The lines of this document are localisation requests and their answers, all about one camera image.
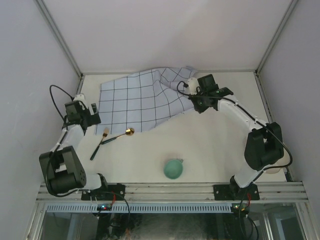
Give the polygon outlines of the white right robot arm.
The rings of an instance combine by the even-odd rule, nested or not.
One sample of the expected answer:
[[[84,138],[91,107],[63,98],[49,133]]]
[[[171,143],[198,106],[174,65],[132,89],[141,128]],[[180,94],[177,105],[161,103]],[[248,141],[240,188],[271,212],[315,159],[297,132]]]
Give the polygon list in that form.
[[[245,162],[240,171],[230,179],[230,195],[237,200],[248,193],[263,171],[284,157],[282,130],[278,123],[267,123],[247,110],[227,87],[220,88],[212,74],[201,78],[191,77],[183,85],[188,99],[199,114],[213,108],[235,120],[246,132]]]

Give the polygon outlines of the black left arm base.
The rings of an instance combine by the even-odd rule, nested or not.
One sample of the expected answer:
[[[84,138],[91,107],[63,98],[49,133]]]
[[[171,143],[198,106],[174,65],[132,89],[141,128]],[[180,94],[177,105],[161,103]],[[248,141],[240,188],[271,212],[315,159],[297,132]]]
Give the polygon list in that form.
[[[121,201],[125,197],[126,186],[121,183],[109,184],[107,188],[91,190],[90,192],[82,193],[82,201]]]

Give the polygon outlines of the gold fork green handle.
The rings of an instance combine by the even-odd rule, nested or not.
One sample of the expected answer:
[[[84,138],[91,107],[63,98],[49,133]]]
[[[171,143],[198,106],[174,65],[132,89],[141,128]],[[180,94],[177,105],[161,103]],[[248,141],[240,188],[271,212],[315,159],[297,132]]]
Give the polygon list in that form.
[[[94,158],[95,158],[95,156],[96,156],[96,154],[97,154],[97,152],[98,152],[98,150],[99,150],[102,142],[103,142],[104,139],[108,136],[109,132],[110,132],[110,130],[109,130],[109,128],[107,128],[107,127],[103,130],[102,138],[101,138],[99,144],[97,145],[97,147],[95,148],[94,152],[92,153],[92,155],[91,155],[91,157],[90,157],[90,160],[91,160],[91,161],[94,160]]]

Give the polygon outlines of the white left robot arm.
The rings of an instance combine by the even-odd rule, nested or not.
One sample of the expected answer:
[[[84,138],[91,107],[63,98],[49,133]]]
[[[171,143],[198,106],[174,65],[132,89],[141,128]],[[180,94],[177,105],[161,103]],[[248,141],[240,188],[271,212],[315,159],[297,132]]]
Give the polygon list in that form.
[[[46,188],[59,198],[80,190],[92,191],[98,200],[104,200],[110,193],[105,177],[101,173],[87,174],[77,154],[88,127],[101,123],[97,105],[73,100],[65,104],[65,111],[59,140],[39,156]]]

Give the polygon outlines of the gold spoon green handle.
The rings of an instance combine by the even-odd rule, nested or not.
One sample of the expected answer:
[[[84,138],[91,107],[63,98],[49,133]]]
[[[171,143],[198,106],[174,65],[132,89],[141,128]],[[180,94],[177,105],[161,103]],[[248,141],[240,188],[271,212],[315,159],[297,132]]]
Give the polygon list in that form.
[[[121,135],[118,135],[118,136],[115,136],[115,137],[112,137],[112,138],[109,138],[109,139],[107,139],[107,140],[104,140],[104,141],[101,142],[101,144],[102,144],[102,145],[105,145],[105,144],[107,144],[107,143],[110,143],[110,142],[112,142],[112,141],[114,141],[114,140],[122,137],[122,136],[132,136],[134,133],[135,133],[135,130],[134,130],[133,128],[128,128],[128,129],[125,131],[125,133],[123,133],[123,134],[121,134]]]

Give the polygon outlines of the white black-grid tablecloth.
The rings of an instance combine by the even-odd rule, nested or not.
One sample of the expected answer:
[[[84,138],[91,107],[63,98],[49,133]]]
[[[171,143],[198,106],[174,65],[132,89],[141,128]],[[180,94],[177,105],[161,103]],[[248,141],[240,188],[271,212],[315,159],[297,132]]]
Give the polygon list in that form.
[[[101,122],[95,134],[102,134],[105,128],[111,135],[126,128],[149,131],[193,109],[184,84],[196,73],[190,67],[160,67],[102,83],[98,106]]]

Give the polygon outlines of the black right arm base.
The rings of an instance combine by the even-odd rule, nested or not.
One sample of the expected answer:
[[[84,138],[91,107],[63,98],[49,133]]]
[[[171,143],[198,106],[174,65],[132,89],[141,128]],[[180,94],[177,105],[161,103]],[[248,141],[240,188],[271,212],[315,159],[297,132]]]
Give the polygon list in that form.
[[[214,199],[216,201],[240,201],[240,200],[260,200],[258,186],[251,184],[245,188],[232,188],[230,184],[213,185]]]

